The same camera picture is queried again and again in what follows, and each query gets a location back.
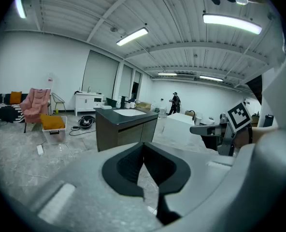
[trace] marble floor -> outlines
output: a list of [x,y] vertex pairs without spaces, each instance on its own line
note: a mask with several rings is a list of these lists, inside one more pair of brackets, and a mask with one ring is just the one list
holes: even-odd
[[[27,204],[30,196],[39,186],[71,161],[85,154],[98,154],[96,132],[69,136],[71,127],[77,125],[82,115],[75,116],[74,113],[67,113],[61,116],[67,117],[65,144],[50,145],[45,140],[40,124],[27,124],[27,133],[23,133],[24,123],[7,123],[0,126],[0,189],[22,204]],[[197,135],[194,135],[192,141],[186,145],[174,139],[165,138],[162,135],[165,122],[166,118],[158,119],[153,142],[183,150],[217,154],[207,149],[201,137]],[[93,124],[88,130],[74,131],[72,134],[94,130]],[[42,156],[37,152],[37,145],[40,144],[44,151]],[[146,205],[151,210],[155,210],[158,187],[144,166],[140,172],[138,185],[144,189]]]

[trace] bottle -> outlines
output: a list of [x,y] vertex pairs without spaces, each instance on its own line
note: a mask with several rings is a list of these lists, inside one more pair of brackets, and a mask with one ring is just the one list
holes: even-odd
[[119,109],[120,106],[121,106],[121,99],[122,97],[121,96],[118,96],[118,99],[117,99],[117,102],[116,102],[116,108]]
[[116,108],[119,109],[120,108],[120,101],[116,102]]

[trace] sofa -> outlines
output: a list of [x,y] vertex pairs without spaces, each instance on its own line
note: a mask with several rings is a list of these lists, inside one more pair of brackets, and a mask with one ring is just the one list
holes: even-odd
[[[0,120],[19,123],[25,120],[19,104],[10,104],[11,94],[0,94]],[[21,102],[28,94],[22,94]]]

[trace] plastic container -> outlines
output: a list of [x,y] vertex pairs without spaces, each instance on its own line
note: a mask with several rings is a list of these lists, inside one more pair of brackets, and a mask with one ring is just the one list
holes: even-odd
[[49,144],[60,144],[66,142],[66,129],[67,129],[67,117],[62,116],[62,121],[65,123],[65,128],[55,130],[43,130],[45,138]]
[[167,108],[166,107],[160,107],[159,108],[159,118],[165,118],[166,117],[166,110]]

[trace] person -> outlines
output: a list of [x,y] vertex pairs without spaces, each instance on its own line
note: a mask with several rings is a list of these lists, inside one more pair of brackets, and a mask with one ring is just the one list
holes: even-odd
[[169,102],[172,102],[172,106],[171,106],[171,110],[169,112],[169,115],[171,115],[172,112],[175,114],[177,109],[178,109],[178,113],[180,112],[181,100],[177,96],[176,92],[174,92],[173,95],[174,95],[173,98],[171,100],[169,100]]

